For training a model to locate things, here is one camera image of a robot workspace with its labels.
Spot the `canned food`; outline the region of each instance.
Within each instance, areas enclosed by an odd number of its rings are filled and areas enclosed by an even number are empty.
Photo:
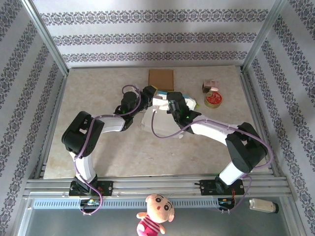
[[[217,108],[221,105],[222,103],[222,96],[220,93],[215,92],[215,91],[210,91],[206,94],[205,97],[205,104],[207,107],[210,108]]]

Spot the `small box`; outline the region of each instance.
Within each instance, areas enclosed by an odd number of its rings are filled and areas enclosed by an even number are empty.
[[[174,71],[164,69],[149,70],[149,85],[155,86],[159,91],[174,91]]]

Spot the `beige tabletop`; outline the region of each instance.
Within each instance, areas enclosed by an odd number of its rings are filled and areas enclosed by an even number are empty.
[[[225,123],[253,124],[235,66],[173,67],[174,89],[196,99],[195,110]],[[93,68],[70,70],[44,178],[74,177],[70,154],[61,137],[80,111],[112,114],[122,99],[121,88],[148,85],[149,68]],[[223,102],[210,109],[203,103],[204,80],[220,82]],[[230,162],[225,145],[185,133],[182,139],[158,139],[140,128],[143,113],[124,132],[102,134],[92,153],[99,177],[217,174]]]

